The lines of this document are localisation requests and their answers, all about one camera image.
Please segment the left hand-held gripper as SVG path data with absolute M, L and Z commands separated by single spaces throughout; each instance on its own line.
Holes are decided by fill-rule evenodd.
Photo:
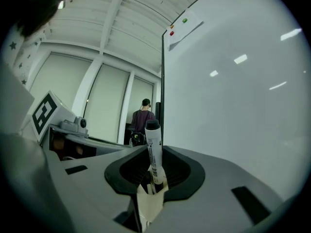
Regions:
M 31 123 L 39 144 L 55 152 L 61 161 L 130 148 L 129 145 L 88 138 L 86 119 L 76 116 L 51 90 L 34 109 Z

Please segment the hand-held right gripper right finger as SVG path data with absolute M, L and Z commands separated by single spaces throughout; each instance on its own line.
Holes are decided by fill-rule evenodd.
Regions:
M 179 158 L 189 157 L 205 171 L 203 184 L 186 200 L 166 201 L 150 226 L 152 233 L 242 233 L 253 222 L 235 197 L 232 189 L 246 187 L 273 212 L 283 201 L 261 180 L 222 159 L 187 149 L 167 146 Z

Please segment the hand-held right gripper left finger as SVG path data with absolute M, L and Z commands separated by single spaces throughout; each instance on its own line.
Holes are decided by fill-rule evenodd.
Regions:
M 146 146 L 62 161 L 62 165 L 91 205 L 126 230 L 142 232 L 137 191 L 148 169 Z

